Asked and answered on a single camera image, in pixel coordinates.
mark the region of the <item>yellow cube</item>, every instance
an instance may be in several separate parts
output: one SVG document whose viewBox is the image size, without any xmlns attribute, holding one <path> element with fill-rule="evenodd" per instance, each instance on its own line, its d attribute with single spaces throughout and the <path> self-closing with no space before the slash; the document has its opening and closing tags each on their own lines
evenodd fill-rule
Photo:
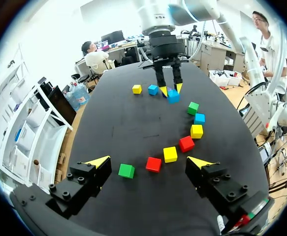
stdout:
<svg viewBox="0 0 287 236">
<path fill-rule="evenodd" d="M 193 124 L 191 126 L 191 138 L 192 139 L 201 139 L 203 135 L 203 129 L 201 124 Z"/>
<path fill-rule="evenodd" d="M 140 94 L 142 92 L 141 85 L 134 85 L 132 87 L 132 92 L 133 92 L 133 94 Z"/>
<path fill-rule="evenodd" d="M 175 147 L 163 148 L 165 163 L 177 161 L 177 152 Z"/>
</svg>

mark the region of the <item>man in white t-shirt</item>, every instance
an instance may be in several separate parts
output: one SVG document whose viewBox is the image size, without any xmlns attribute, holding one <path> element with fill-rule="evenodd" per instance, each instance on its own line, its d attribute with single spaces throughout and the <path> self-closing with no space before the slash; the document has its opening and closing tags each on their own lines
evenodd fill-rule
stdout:
<svg viewBox="0 0 287 236">
<path fill-rule="evenodd" d="M 274 36 L 271 35 L 268 29 L 269 27 L 268 20 L 263 14 L 254 11 L 252 19 L 256 28 L 259 29 L 262 34 L 260 40 L 259 63 L 260 65 L 263 65 L 267 68 L 267 70 L 264 72 L 264 76 L 268 80 L 271 80 L 277 63 L 279 45 Z M 280 98 L 282 98 L 283 94 L 286 93 L 287 89 L 286 76 L 287 76 L 287 62 L 285 60 L 281 78 L 276 88 L 276 92 L 279 93 Z"/>
</svg>

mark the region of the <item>colored cube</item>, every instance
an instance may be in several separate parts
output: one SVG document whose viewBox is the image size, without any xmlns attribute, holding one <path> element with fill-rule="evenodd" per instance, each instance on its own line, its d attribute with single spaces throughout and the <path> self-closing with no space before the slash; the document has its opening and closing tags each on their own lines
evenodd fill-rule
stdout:
<svg viewBox="0 0 287 236">
<path fill-rule="evenodd" d="M 192 139 L 201 139 L 203 135 L 203 129 L 201 124 L 193 124 L 191 126 L 191 138 Z"/>
<path fill-rule="evenodd" d="M 194 142 L 191 138 L 191 136 L 184 137 L 179 140 L 179 146 L 182 150 L 182 152 L 190 151 L 194 147 Z"/>
<path fill-rule="evenodd" d="M 146 165 L 148 171 L 159 173 L 161 169 L 162 160 L 158 158 L 149 157 Z"/>
<path fill-rule="evenodd" d="M 171 90 L 173 90 L 173 89 L 171 89 L 170 87 L 166 87 L 166 89 L 167 89 L 167 92 L 170 92 Z"/>
<path fill-rule="evenodd" d="M 206 116 L 204 114 L 197 113 L 195 115 L 193 124 L 204 125 L 205 122 L 206 122 Z"/>
<path fill-rule="evenodd" d="M 199 104 L 197 103 L 194 103 L 194 102 L 191 102 L 188 106 L 188 110 L 187 110 L 187 113 L 188 114 L 191 114 L 191 115 L 196 115 L 197 111 L 198 111 L 198 107 L 199 107 Z"/>
<path fill-rule="evenodd" d="M 163 148 L 165 163 L 177 161 L 177 152 L 175 147 Z"/>
<path fill-rule="evenodd" d="M 157 95 L 158 91 L 159 91 L 159 87 L 156 85 L 150 85 L 148 87 L 149 95 L 155 96 L 155 95 Z"/>
<path fill-rule="evenodd" d="M 141 85 L 134 85 L 132 87 L 132 92 L 133 92 L 133 94 L 140 94 L 142 92 Z"/>
<path fill-rule="evenodd" d="M 179 93 L 176 90 L 171 90 L 167 93 L 167 100 L 170 104 L 173 104 L 175 102 L 179 102 Z"/>
<path fill-rule="evenodd" d="M 125 178 L 133 178 L 134 167 L 132 165 L 120 164 L 118 175 Z"/>
</svg>

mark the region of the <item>wooden floor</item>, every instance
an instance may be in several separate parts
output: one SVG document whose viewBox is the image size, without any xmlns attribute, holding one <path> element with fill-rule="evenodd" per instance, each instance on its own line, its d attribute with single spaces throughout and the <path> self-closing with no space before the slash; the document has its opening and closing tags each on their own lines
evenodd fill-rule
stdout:
<svg viewBox="0 0 287 236">
<path fill-rule="evenodd" d="M 238 106 L 243 95 L 250 88 L 246 83 L 244 83 L 243 80 L 241 81 L 240 85 L 242 87 L 233 88 L 233 86 L 228 86 L 228 88 L 229 88 L 228 90 L 221 90 L 228 97 L 228 99 L 230 100 L 230 102 L 233 104 L 233 106 L 235 108 Z M 241 108 L 245 107 L 246 104 L 247 104 L 247 101 L 245 99 L 243 99 L 243 102 L 241 103 L 239 108 L 241 109 Z M 74 137 L 76 134 L 76 130 L 79 126 L 80 119 L 81 119 L 82 114 L 84 112 L 84 109 L 85 109 L 85 105 L 81 106 L 81 108 L 78 110 L 77 115 L 76 115 L 74 122 L 72 124 L 73 131 L 67 130 L 66 136 L 65 136 L 64 141 L 63 141 L 61 153 L 64 153 L 66 158 L 65 158 L 64 162 L 61 165 L 59 164 L 57 167 L 62 172 L 61 179 L 64 179 L 66 176 L 66 172 L 67 172 L 67 168 L 68 168 L 68 162 L 69 162 L 69 158 L 70 158 L 70 154 L 71 154 L 71 148 L 73 145 L 73 140 L 74 140 Z M 257 138 L 256 138 L 257 142 L 262 142 L 264 140 L 265 136 L 263 136 L 263 135 L 257 136 Z M 278 148 L 281 147 L 281 145 L 283 145 L 285 140 L 283 142 L 280 141 L 277 147 Z M 281 180 L 284 180 L 287 178 L 287 171 L 286 171 L 285 175 L 282 176 L 280 171 L 277 170 L 277 167 L 278 167 L 277 160 L 278 160 L 277 158 L 273 158 L 270 162 L 270 165 L 268 165 L 270 185 L 275 183 L 275 182 L 278 182 L 278 181 L 281 182 Z M 268 223 L 267 223 L 268 227 L 271 225 L 271 223 L 274 222 L 276 217 L 280 214 L 281 210 L 287 204 L 287 188 L 280 190 L 276 193 L 272 193 L 272 194 L 270 194 L 270 196 L 275 198 L 275 203 L 272 206 L 272 208 L 270 209 L 269 214 L 268 214 Z"/>
</svg>

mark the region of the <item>eyeglasses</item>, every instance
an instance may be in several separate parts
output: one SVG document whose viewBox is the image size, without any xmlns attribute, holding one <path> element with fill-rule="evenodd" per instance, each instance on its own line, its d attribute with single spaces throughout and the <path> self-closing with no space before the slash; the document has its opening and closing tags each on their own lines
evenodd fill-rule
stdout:
<svg viewBox="0 0 287 236">
<path fill-rule="evenodd" d="M 252 20 L 253 20 L 253 21 L 262 21 L 262 22 L 265 22 L 265 21 L 264 21 L 264 20 L 262 20 L 262 19 L 254 18 L 254 17 L 252 17 Z"/>
</svg>

